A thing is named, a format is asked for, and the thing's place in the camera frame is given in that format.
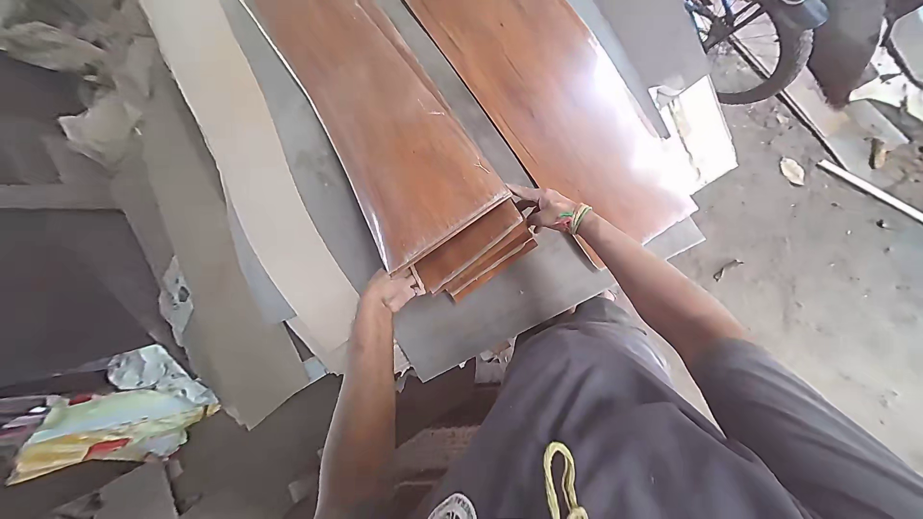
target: dusty floor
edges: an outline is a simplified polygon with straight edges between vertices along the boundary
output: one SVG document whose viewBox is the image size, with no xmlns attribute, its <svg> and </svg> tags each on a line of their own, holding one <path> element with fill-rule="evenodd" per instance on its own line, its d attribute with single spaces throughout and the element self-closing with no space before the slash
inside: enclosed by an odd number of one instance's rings
<svg viewBox="0 0 923 519">
<path fill-rule="evenodd" d="M 923 471 L 923 226 L 817 169 L 826 153 L 777 100 L 724 112 L 740 166 L 693 197 L 707 241 L 673 263 Z M 782 157 L 805 167 L 804 187 L 779 173 Z"/>
</svg>

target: wrist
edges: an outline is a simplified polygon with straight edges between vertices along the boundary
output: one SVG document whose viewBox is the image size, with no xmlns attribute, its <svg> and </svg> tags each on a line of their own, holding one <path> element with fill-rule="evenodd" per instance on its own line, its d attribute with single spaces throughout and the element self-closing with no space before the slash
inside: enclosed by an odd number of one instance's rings
<svg viewBox="0 0 923 519">
<path fill-rule="evenodd" d="M 593 233 L 596 229 L 599 228 L 600 223 L 602 223 L 603 217 L 596 214 L 596 211 L 589 211 L 584 216 L 580 222 L 580 225 L 577 227 L 577 236 L 580 236 L 583 239 L 586 239 L 587 235 Z"/>
<path fill-rule="evenodd" d="M 387 315 L 389 318 L 394 315 L 394 312 L 385 304 L 385 298 L 378 296 L 374 292 L 366 292 L 359 298 L 359 312 Z"/>
</svg>

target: metal rod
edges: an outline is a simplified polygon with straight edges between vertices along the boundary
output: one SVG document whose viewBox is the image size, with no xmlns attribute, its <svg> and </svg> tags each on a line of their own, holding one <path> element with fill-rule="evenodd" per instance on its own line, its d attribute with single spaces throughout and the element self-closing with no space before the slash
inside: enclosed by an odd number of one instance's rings
<svg viewBox="0 0 923 519">
<path fill-rule="evenodd" d="M 898 211 L 906 214 L 910 218 L 913 218 L 919 223 L 923 223 L 923 211 L 911 206 L 910 204 L 886 193 L 883 189 L 875 187 L 870 182 L 855 176 L 842 167 L 831 163 L 830 161 L 824 159 L 817 164 L 821 169 L 826 170 L 829 173 L 832 173 L 840 178 L 844 179 L 849 184 L 852 184 L 853 187 L 857 187 L 860 191 L 865 191 L 867 194 L 875 197 L 876 199 L 890 205 L 891 207 L 897 209 Z"/>
</svg>

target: debris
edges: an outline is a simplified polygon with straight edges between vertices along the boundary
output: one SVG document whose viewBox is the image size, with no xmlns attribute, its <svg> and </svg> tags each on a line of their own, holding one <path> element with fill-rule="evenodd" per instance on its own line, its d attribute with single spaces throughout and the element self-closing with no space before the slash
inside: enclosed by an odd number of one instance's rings
<svg viewBox="0 0 923 519">
<path fill-rule="evenodd" d="M 192 293 L 186 285 L 186 277 L 180 270 L 176 256 L 170 259 L 170 265 L 161 281 L 163 289 L 158 298 L 161 315 L 170 323 L 176 343 L 183 346 L 183 332 L 192 316 L 193 304 Z"/>
<path fill-rule="evenodd" d="M 58 124 L 75 150 L 105 166 L 115 166 L 128 145 L 141 112 L 109 92 L 80 115 L 58 117 Z"/>
<path fill-rule="evenodd" d="M 106 56 L 100 47 L 40 21 L 1 29 L 0 50 L 26 63 L 79 73 L 101 68 Z"/>
<path fill-rule="evenodd" d="M 873 137 L 871 140 L 871 155 L 869 156 L 869 167 L 879 169 L 884 166 L 884 161 L 888 159 L 888 150 L 884 147 L 884 141 Z"/>
<path fill-rule="evenodd" d="M 923 223 L 923 211 L 907 204 L 906 202 L 893 197 L 892 195 L 884 192 L 884 190 L 873 186 L 870 182 L 855 176 L 840 166 L 831 163 L 830 161 L 824 159 L 818 163 L 818 166 L 836 176 L 839 176 L 846 182 L 853 185 L 853 187 L 858 188 L 861 191 L 865 191 L 872 197 L 890 205 L 891 207 L 897 209 L 898 211 L 906 214 L 910 218 L 913 218 L 917 222 Z"/>
<path fill-rule="evenodd" d="M 805 185 L 805 170 L 801 167 L 794 159 L 789 159 L 784 157 L 779 163 L 779 168 L 782 170 L 782 175 L 785 175 L 785 178 L 794 186 L 804 186 Z"/>
<path fill-rule="evenodd" d="M 186 443 L 186 428 L 218 411 L 151 390 L 58 401 L 19 452 L 13 485 L 87 460 L 161 458 Z"/>
<path fill-rule="evenodd" d="M 744 262 L 741 261 L 741 260 L 739 260 L 739 259 L 732 259 L 732 260 L 730 260 L 729 262 L 727 262 L 727 263 L 725 263 L 724 265 L 722 265 L 721 268 L 718 269 L 718 272 L 715 272 L 715 273 L 712 275 L 712 278 L 714 278 L 714 280 L 715 280 L 716 282 L 719 282 L 719 281 L 721 281 L 721 278 L 725 277 L 725 272 L 727 272 L 727 271 L 729 271 L 729 270 L 731 270 L 731 269 L 733 269 L 733 268 L 735 268 L 735 267 L 737 267 L 737 266 L 739 266 L 739 265 L 743 265 L 743 264 L 744 264 Z"/>
<path fill-rule="evenodd" d="M 192 380 L 159 344 L 112 357 L 106 378 L 120 390 L 152 389 L 196 405 L 218 403 L 215 393 Z"/>
</svg>

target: beige board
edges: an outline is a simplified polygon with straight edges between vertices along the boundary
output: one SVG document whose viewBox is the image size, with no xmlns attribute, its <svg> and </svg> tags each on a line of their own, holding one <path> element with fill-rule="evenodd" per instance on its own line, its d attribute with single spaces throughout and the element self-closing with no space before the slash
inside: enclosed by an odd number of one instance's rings
<svg viewBox="0 0 923 519">
<path fill-rule="evenodd" d="M 298 196 L 269 109 L 218 0 L 141 0 L 208 143 L 246 239 L 294 310 L 289 324 L 342 372 L 358 294 Z"/>
<path fill-rule="evenodd" d="M 234 255 L 214 162 L 160 60 L 141 126 L 148 179 L 195 309 L 183 332 L 193 368 L 253 428 L 308 377 L 288 332 L 259 314 Z"/>
</svg>

